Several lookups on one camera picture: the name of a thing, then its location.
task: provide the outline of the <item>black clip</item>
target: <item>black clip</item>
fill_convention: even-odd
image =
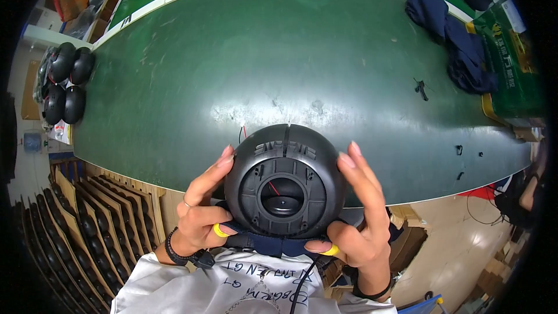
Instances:
[[[198,250],[195,254],[193,254],[194,258],[197,258],[192,263],[201,269],[211,269],[215,264],[215,259],[213,255],[211,255],[207,250]]]
[[[423,80],[418,81],[416,79],[415,79],[415,81],[417,82],[417,87],[415,87],[415,92],[420,92],[420,95],[422,96],[422,99],[424,101],[428,101],[428,97],[426,97],[426,94],[424,92],[424,86],[425,86],[424,81]]]

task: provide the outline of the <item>person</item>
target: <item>person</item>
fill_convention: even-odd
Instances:
[[[225,209],[209,206],[211,194],[233,166],[229,145],[221,157],[189,185],[177,206],[178,229],[170,247],[180,256],[200,249],[219,248],[235,232],[219,223],[233,219]],[[143,255],[128,281],[112,301],[115,313],[397,313],[391,304],[389,271],[389,217],[382,187],[366,163],[358,145],[339,153],[339,171],[364,206],[366,226],[361,231],[340,221],[327,234],[332,242],[308,241],[306,250],[334,255],[358,269],[356,290],[346,292],[339,303],[324,297],[316,268],[307,255],[281,258],[222,248],[214,254],[210,269],[190,273],[167,254],[164,244]],[[295,296],[296,289],[301,290]]]

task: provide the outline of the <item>black wristband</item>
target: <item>black wristband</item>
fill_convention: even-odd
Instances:
[[[380,298],[381,296],[385,295],[387,293],[387,291],[389,291],[389,289],[391,289],[391,283],[392,283],[392,279],[391,279],[391,275],[390,275],[390,279],[389,279],[389,283],[387,284],[387,287],[385,290],[381,291],[380,293],[377,293],[375,295],[369,296],[369,295],[365,295],[364,293],[362,293],[362,291],[358,288],[358,272],[356,272],[357,274],[355,275],[354,279],[351,279],[351,281],[353,282],[353,295],[360,297],[360,298],[366,298],[366,299],[370,299],[372,301],[375,301],[376,299]]]
[[[215,264],[215,259],[213,255],[211,255],[207,250],[200,249],[196,251],[193,255],[190,256],[181,256],[178,255],[171,247],[171,236],[178,227],[175,227],[171,234],[167,236],[164,240],[164,250],[166,251],[167,255],[169,256],[170,260],[173,261],[176,265],[186,265],[188,261],[192,262],[198,268],[209,269],[213,267]]]
[[[164,250],[166,251],[171,261],[173,261],[176,265],[186,265],[186,263],[188,263],[188,261],[190,260],[189,257],[178,255],[171,247],[171,236],[174,232],[176,232],[177,229],[178,227],[175,227],[172,230],[171,234],[169,234],[164,240]]]

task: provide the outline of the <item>stacked black speaker shells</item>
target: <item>stacked black speaker shells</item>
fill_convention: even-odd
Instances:
[[[76,85],[86,82],[93,71],[95,55],[87,48],[76,49],[72,43],[61,44],[52,54],[48,71],[49,85],[44,94],[43,118],[50,125],[63,120],[77,123],[85,111],[85,91]]]

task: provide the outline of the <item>fingernail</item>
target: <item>fingernail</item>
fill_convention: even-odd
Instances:
[[[356,151],[359,156],[362,156],[362,153],[360,152],[360,147],[358,146],[358,144],[355,141],[351,141],[350,144],[351,144],[351,146],[353,146],[354,151]]]
[[[220,158],[222,158],[222,157],[225,155],[225,153],[227,152],[227,150],[229,149],[229,147],[230,147],[230,144],[227,145],[227,146],[225,147],[225,149],[224,149],[223,152],[221,153]]]
[[[325,255],[325,256],[333,256],[336,255],[339,252],[339,248],[337,247],[337,245],[335,244],[331,244],[331,249],[325,251],[325,252],[319,252],[320,255]]]
[[[231,161],[233,161],[233,159],[234,159],[234,155],[233,155],[233,154],[229,155],[228,157],[221,158],[221,159],[219,160],[219,162],[217,163],[217,167],[221,167],[221,166],[223,166],[223,165],[227,165],[228,163],[230,163]]]
[[[345,162],[345,164],[347,164],[348,166],[355,168],[357,167],[357,165],[354,163],[354,161],[345,153],[343,153],[342,151],[339,152],[339,158],[341,160],[343,160]]]
[[[219,235],[221,238],[227,238],[230,235],[227,233],[224,233],[221,228],[219,228],[219,223],[215,223],[213,225],[213,231],[215,232],[215,234]]]

